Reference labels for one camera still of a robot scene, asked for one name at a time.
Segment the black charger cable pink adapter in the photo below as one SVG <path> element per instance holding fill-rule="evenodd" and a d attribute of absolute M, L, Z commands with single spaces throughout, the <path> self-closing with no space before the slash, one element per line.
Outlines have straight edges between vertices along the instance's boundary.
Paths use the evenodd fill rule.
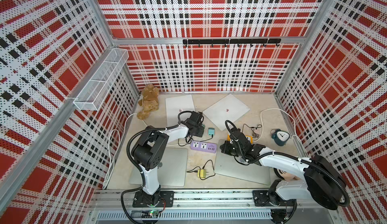
<path fill-rule="evenodd" d="M 252 134 L 253 135 L 257 135 L 258 134 L 258 132 L 257 132 L 257 130 L 258 129 L 261 129 L 262 127 L 263 127 L 263 125 L 262 124 L 257 124 L 256 126 L 249 126 L 249 125 L 247 125 L 247 124 L 243 124 L 243 126 L 242 126 L 242 131 L 244 131 L 244 127 L 247 127 L 247 128 L 249 128 L 251 131 L 252 131 Z"/>

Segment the black charger cable yellow adapter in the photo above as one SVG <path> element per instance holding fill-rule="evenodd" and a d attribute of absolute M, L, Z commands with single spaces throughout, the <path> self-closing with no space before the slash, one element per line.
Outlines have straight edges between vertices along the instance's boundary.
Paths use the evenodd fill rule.
<path fill-rule="evenodd" d="M 199 170 L 199 169 L 206 170 L 206 178 L 204 180 L 209 179 L 211 177 L 214 177 L 216 175 L 214 162 L 211 159 L 206 161 L 203 166 L 196 166 L 193 169 L 186 171 L 186 173 L 195 173 L 197 175 L 197 170 Z"/>

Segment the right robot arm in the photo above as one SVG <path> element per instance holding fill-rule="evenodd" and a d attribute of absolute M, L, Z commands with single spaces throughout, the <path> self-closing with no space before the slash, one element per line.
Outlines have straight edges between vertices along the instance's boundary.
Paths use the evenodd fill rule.
<path fill-rule="evenodd" d="M 252 144 L 238 128 L 230 129 L 229 133 L 230 139 L 220 145 L 221 153 L 242 158 L 244 166 L 272 167 L 296 178 L 272 183 L 269 197 L 273 204 L 281 200 L 312 199 L 330 210 L 350 205 L 346 181 L 323 156 L 297 157 Z"/>

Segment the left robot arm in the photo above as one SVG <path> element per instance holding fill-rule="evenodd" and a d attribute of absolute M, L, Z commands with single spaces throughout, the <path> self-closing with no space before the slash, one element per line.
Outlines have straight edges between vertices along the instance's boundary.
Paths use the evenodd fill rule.
<path fill-rule="evenodd" d="M 168 143 L 193 136 L 202 137 L 204 115 L 202 112 L 183 111 L 177 115 L 174 126 L 156 128 L 147 126 L 134 134 L 127 143 L 126 153 L 130 162 L 138 169 L 142 178 L 139 193 L 150 201 L 160 199 L 161 185 L 157 167 Z"/>

